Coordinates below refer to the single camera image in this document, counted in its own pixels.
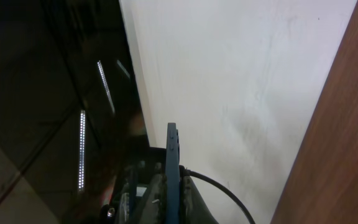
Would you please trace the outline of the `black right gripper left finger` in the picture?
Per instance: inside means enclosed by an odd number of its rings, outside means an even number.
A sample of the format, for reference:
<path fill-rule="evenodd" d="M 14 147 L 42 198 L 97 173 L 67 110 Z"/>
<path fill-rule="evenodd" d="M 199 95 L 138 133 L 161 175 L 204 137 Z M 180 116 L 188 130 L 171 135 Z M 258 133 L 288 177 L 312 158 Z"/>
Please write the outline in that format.
<path fill-rule="evenodd" d="M 116 223 L 160 224 L 165 223 L 167 203 L 167 178 L 163 174 L 155 174 L 146 186 L 140 200 L 130 206 L 129 185 L 119 197 L 116 212 Z"/>

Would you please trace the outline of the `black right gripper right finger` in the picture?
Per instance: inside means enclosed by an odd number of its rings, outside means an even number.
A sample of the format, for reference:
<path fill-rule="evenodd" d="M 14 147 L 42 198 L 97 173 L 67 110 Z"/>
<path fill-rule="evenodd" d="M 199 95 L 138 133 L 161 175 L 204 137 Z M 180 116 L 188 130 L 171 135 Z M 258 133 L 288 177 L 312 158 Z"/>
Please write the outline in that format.
<path fill-rule="evenodd" d="M 180 220 L 182 224 L 218 224 L 190 176 L 181 182 Z"/>

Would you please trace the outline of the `blue smartphone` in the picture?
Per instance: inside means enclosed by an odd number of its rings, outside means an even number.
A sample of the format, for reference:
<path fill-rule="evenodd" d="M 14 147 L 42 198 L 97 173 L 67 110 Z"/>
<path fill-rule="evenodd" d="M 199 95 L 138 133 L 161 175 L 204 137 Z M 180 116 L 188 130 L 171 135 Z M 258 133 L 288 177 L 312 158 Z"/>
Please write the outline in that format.
<path fill-rule="evenodd" d="M 165 175 L 167 176 L 166 224 L 180 222 L 180 169 L 179 169 L 178 130 L 175 123 L 167 125 L 167 147 Z"/>

